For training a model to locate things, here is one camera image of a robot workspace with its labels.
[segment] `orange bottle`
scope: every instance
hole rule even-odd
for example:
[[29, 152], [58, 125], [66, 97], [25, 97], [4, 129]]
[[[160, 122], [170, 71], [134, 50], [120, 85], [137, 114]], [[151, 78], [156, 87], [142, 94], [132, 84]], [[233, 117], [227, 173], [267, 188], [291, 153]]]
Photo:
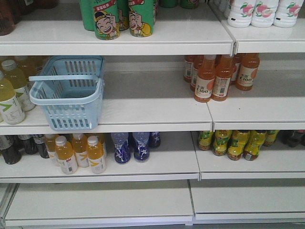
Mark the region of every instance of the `orange bottle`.
[[250, 91], [259, 66], [258, 53], [247, 53], [242, 60], [236, 87], [242, 91]]
[[198, 70], [203, 63], [203, 58], [204, 58], [204, 55], [197, 55], [194, 60], [193, 73], [192, 73], [191, 84], [190, 84], [190, 88], [193, 92], [195, 91], [196, 81], [197, 81], [197, 77], [198, 77]]
[[232, 56], [222, 55], [220, 63], [216, 67], [216, 77], [211, 96], [216, 101], [224, 101], [228, 96], [227, 93], [233, 74], [232, 62]]
[[216, 55], [205, 55], [203, 64], [199, 68], [194, 99], [201, 103], [206, 103], [211, 99], [216, 74], [215, 58]]

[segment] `plastic bottle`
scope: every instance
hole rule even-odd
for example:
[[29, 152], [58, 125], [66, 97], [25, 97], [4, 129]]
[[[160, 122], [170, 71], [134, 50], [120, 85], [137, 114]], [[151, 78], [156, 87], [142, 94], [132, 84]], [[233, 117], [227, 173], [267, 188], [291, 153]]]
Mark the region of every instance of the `plastic bottle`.
[[103, 147], [96, 136], [88, 138], [87, 154], [91, 170], [95, 174], [99, 174], [106, 169], [106, 157]]
[[149, 132], [133, 132], [132, 136], [135, 140], [134, 159], [144, 162], [149, 158], [148, 139]]
[[131, 157], [128, 145], [128, 132], [111, 133], [111, 138], [115, 147], [115, 161], [120, 164], [127, 163]]
[[13, 165], [20, 161], [21, 154], [15, 148], [11, 135], [0, 135], [0, 154], [4, 157], [6, 164]]
[[38, 152], [34, 139], [31, 135], [18, 135], [26, 154], [32, 155]]
[[17, 124], [24, 120], [25, 114], [16, 98], [10, 81], [0, 71], [0, 114], [7, 124]]
[[191, 83], [190, 83], [190, 88], [193, 92], [195, 91], [198, 71], [199, 71], [199, 68], [203, 64], [203, 59], [204, 59], [204, 55], [196, 55], [196, 57], [194, 59], [193, 72], [192, 72], [192, 78], [191, 78]]
[[30, 101], [29, 88], [22, 70], [17, 67], [16, 62], [13, 60], [3, 61], [2, 67], [4, 69], [5, 78], [13, 85], [22, 110], [29, 111], [33, 109], [35, 104]]
[[84, 134], [73, 134], [72, 148], [79, 167], [88, 167], [87, 137]]
[[216, 55], [205, 55], [198, 71], [194, 99], [201, 103], [207, 103], [211, 99], [216, 74], [215, 58]]
[[49, 154], [49, 158], [51, 159], [51, 162], [53, 163], [53, 165], [60, 166], [59, 162], [57, 160], [57, 155], [56, 155], [55, 139], [57, 137], [59, 137], [58, 134], [46, 134], [45, 135], [46, 147], [47, 147], [47, 151], [48, 151], [48, 154]]
[[227, 99], [230, 80], [233, 74], [233, 57], [222, 55], [219, 65], [216, 67], [216, 77], [211, 98], [216, 101]]
[[71, 146], [65, 136], [59, 136], [55, 139], [56, 155], [61, 170], [65, 174], [73, 174], [77, 170], [76, 158]]
[[258, 53], [247, 53], [243, 59], [235, 86], [242, 91], [250, 91], [259, 66]]

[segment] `plastic basket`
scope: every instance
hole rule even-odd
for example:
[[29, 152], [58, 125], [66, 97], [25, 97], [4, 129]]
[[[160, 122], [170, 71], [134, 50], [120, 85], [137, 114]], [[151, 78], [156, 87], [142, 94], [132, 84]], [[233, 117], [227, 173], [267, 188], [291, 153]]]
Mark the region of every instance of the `plastic basket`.
[[102, 111], [103, 58], [60, 56], [51, 58], [35, 81], [30, 99], [40, 105], [53, 130], [89, 130]]

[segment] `dark bottle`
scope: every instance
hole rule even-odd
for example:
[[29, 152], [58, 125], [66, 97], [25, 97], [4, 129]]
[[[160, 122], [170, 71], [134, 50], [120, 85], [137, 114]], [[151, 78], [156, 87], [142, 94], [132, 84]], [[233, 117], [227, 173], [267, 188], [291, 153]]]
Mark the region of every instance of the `dark bottle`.
[[37, 147], [31, 135], [18, 135], [26, 154], [37, 153]]
[[15, 148], [13, 137], [10, 135], [0, 135], [0, 153], [9, 165], [16, 164], [21, 159], [21, 154]]
[[44, 135], [33, 135], [34, 142], [36, 144], [39, 155], [42, 158], [49, 158], [49, 154], [46, 147], [46, 138]]

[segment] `shelf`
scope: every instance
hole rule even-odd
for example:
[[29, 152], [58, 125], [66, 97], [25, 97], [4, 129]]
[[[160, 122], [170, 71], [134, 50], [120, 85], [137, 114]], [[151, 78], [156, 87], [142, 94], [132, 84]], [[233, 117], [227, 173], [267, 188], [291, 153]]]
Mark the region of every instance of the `shelf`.
[[231, 86], [225, 101], [207, 103], [213, 129], [305, 129], [304, 73], [258, 70], [252, 90]]
[[161, 8], [154, 32], [146, 38], [126, 30], [115, 40], [97, 39], [84, 29], [78, 3], [36, 10], [0, 37], [2, 55], [231, 54], [232, 49], [231, 37], [204, 3], [195, 10]]
[[6, 165], [1, 157], [0, 182], [73, 183], [198, 179], [199, 168], [190, 132], [161, 133], [161, 141], [158, 148], [151, 149], [147, 162], [136, 162], [132, 154], [130, 161], [124, 165], [115, 162], [113, 143], [108, 141], [106, 170], [98, 175], [93, 174], [89, 167], [79, 167], [74, 174], [65, 175], [50, 159], [43, 159], [38, 154], [23, 155], [21, 161], [14, 165]]
[[305, 12], [301, 9], [296, 24], [291, 28], [272, 25], [269, 28], [235, 28], [213, 3], [209, 4], [223, 27], [235, 41], [234, 53], [246, 52], [305, 52]]
[[305, 183], [300, 179], [205, 180], [190, 184], [195, 223], [304, 221]]
[[232, 161], [226, 155], [215, 156], [211, 150], [200, 150], [197, 133], [193, 132], [192, 135], [201, 180], [305, 178], [303, 163], [305, 147], [299, 145], [290, 148], [280, 141], [280, 136], [274, 145], [262, 146], [260, 155], [255, 161], [247, 161], [244, 158]]
[[100, 228], [185, 224], [192, 217], [187, 181], [20, 184], [5, 223]]

